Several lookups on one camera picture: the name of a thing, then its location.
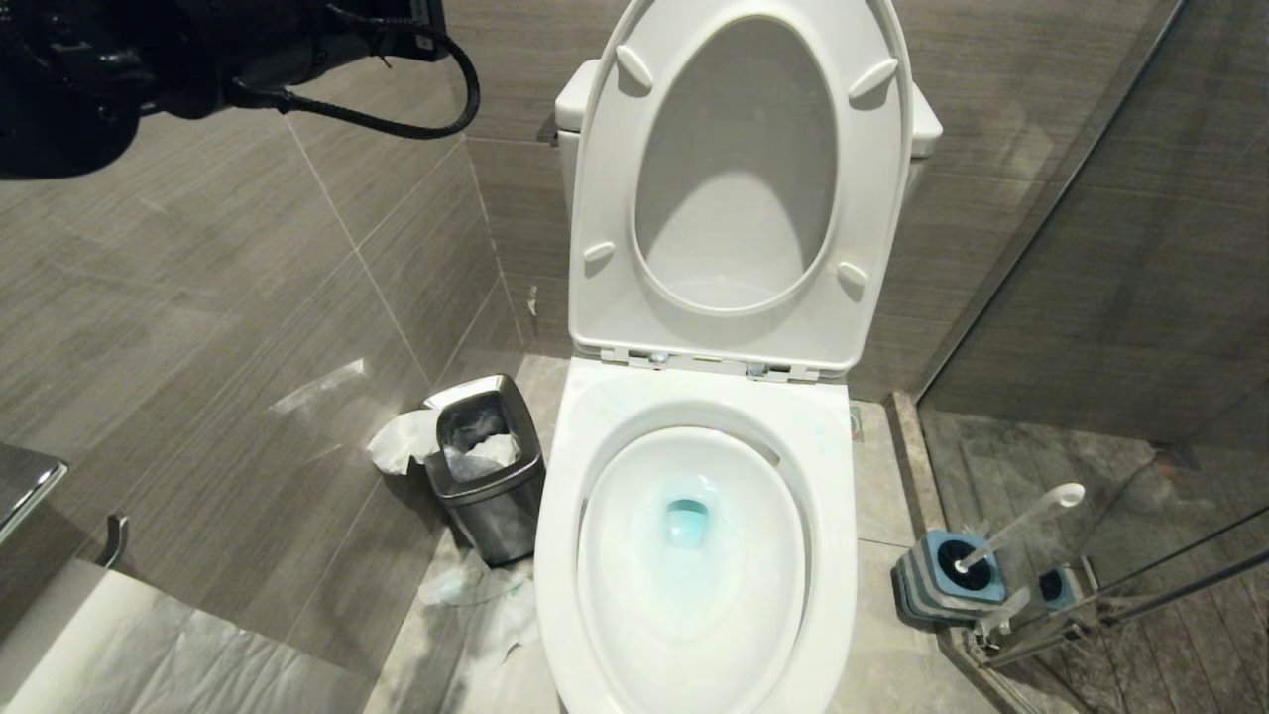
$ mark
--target toilet tank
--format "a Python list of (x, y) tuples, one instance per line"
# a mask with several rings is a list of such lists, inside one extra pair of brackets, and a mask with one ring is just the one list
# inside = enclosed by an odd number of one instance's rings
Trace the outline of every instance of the toilet tank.
[[(581, 120), (586, 115), (586, 104), (590, 100), (590, 90), (595, 85), (595, 72), (599, 71), (599, 60), (586, 60), (572, 72), (572, 79), (565, 85), (560, 95), (556, 96), (556, 138), (560, 146), (560, 165), (563, 169), (563, 199), (569, 207), (569, 216), (572, 216), (572, 183), (577, 170), (577, 145), (581, 142)], [(930, 108), (930, 103), (921, 94), (921, 88), (912, 85), (912, 96), (916, 103), (912, 107), (912, 164), (907, 171), (907, 185), (904, 186), (904, 202), (911, 198), (916, 190), (921, 174), (925, 172), (925, 162), (934, 155), (934, 147), (943, 136), (943, 124)]]

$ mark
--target stainless steel trash can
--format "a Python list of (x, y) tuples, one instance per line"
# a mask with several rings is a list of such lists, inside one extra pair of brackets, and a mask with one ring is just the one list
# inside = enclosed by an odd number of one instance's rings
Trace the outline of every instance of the stainless steel trash can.
[[(431, 396), (424, 407), (440, 410), (437, 441), (442, 453), (428, 457), (424, 468), (454, 525), (490, 566), (532, 554), (547, 469), (533, 417), (515, 383), (506, 375), (480, 378)], [(478, 479), (456, 481), (444, 448), (466, 453), (495, 434), (515, 435), (519, 458)]]

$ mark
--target toilet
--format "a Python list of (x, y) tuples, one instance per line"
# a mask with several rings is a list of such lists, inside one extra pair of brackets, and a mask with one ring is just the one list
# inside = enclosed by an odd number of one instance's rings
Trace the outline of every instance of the toilet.
[(634, 0), (556, 123), (577, 355), (534, 578), (560, 700), (820, 714), (855, 609), (845, 378), (942, 134), (893, 6)]

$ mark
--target toilet brush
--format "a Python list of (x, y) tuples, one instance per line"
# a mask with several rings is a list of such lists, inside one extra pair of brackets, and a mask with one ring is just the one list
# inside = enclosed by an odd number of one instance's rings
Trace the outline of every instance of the toilet brush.
[(1036, 503), (1032, 503), (1022, 516), (1014, 519), (1008, 526), (1000, 529), (995, 535), (987, 539), (987, 543), (982, 544), (973, 553), (966, 555), (964, 558), (956, 562), (956, 569), (958, 573), (968, 573), (970, 568), (978, 563), (987, 555), (1000, 550), (1011, 536), (1016, 535), (1023, 530), (1023, 526), (1039, 524), (1066, 514), (1071, 509), (1080, 505), (1084, 501), (1084, 487), (1077, 483), (1062, 484), (1044, 496), (1039, 497)]

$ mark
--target shower enclosure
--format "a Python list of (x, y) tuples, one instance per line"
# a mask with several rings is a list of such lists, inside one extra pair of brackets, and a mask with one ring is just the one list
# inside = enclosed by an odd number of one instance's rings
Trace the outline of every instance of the shower enclosure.
[(1269, 710), (1266, 8), (1178, 4), (917, 403), (948, 530), (1086, 488), (999, 554), (1032, 599), (976, 646), (1076, 708)]

